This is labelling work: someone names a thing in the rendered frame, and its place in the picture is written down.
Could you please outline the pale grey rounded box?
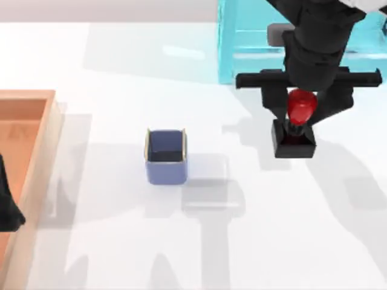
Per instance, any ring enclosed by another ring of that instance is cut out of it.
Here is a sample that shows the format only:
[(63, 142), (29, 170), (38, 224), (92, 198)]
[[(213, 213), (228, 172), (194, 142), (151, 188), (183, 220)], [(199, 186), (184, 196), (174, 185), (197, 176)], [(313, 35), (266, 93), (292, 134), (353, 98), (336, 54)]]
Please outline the pale grey rounded box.
[(294, 25), (289, 23), (273, 23), (267, 27), (267, 43), (271, 47), (283, 47), (283, 32), (293, 31)]

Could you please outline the salmon shallow wooden box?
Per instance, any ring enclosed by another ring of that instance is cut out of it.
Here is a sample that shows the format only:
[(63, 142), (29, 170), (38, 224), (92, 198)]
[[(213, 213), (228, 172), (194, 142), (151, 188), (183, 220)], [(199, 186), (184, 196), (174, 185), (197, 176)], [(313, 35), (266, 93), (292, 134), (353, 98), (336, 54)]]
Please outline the salmon shallow wooden box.
[(0, 154), (26, 218), (18, 231), (0, 233), (0, 290), (26, 289), (62, 124), (54, 90), (0, 89)]

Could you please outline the blue square cup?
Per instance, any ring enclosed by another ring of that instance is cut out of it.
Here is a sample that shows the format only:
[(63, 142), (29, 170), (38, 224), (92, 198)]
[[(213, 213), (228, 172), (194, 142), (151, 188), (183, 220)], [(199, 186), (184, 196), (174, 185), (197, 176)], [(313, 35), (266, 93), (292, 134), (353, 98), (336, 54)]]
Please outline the blue square cup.
[(153, 185), (181, 185), (187, 181), (187, 134), (184, 129), (148, 129), (145, 167)]

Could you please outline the light blue rack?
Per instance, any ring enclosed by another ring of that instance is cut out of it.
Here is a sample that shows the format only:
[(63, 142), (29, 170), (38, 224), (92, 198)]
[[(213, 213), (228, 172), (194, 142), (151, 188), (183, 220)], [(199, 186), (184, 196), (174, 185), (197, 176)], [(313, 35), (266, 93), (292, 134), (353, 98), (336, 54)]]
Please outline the light blue rack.
[[(283, 47), (267, 40), (270, 24), (287, 24), (266, 0), (218, 0), (218, 80), (231, 84), (238, 73), (283, 67)], [(379, 69), (387, 82), (387, 15), (375, 11), (357, 23), (341, 61), (352, 72)]]

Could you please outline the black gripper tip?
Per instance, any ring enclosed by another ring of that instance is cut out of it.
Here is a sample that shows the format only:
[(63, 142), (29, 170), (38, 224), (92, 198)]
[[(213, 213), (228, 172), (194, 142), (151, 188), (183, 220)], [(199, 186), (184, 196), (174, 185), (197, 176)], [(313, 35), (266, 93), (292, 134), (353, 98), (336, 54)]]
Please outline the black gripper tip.
[(4, 159), (0, 154), (0, 233), (17, 232), (25, 222), (25, 216), (11, 195)]

